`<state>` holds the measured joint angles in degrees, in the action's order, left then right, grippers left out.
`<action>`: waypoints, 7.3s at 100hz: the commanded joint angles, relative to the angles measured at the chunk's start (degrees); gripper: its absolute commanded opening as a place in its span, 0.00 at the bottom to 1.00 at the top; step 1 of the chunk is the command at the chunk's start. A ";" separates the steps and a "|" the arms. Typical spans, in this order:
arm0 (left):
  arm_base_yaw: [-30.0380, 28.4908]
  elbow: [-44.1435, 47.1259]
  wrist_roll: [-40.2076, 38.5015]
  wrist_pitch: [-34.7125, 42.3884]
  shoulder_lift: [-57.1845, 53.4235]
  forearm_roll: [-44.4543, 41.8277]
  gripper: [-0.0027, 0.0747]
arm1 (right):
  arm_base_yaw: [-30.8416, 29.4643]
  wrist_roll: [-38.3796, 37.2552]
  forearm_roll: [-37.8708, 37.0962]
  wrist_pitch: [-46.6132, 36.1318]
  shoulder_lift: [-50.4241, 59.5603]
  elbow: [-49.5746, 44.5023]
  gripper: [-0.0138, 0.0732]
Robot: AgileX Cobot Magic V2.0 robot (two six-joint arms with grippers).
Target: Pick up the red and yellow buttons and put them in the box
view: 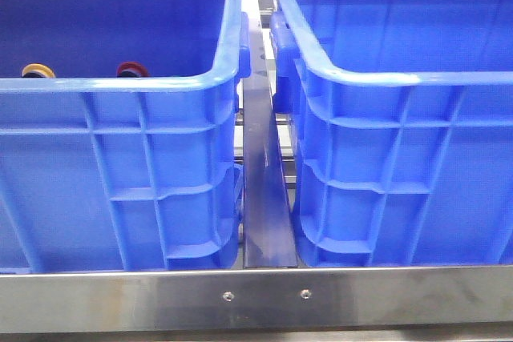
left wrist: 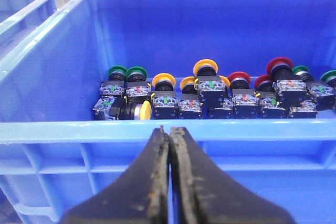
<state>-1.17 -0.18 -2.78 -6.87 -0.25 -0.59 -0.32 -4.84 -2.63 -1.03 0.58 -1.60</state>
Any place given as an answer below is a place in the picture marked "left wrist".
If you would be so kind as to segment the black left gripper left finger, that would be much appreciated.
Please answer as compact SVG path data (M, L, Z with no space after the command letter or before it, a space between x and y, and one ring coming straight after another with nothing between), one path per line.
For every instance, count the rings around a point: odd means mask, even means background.
M69 209L60 223L167 223L169 136L154 129L145 148L119 178Z

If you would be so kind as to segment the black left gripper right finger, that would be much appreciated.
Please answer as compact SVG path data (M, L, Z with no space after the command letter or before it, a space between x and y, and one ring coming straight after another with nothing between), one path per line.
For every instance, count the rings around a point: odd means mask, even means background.
M187 128L170 132L174 220L177 223L294 223L281 206L222 171Z

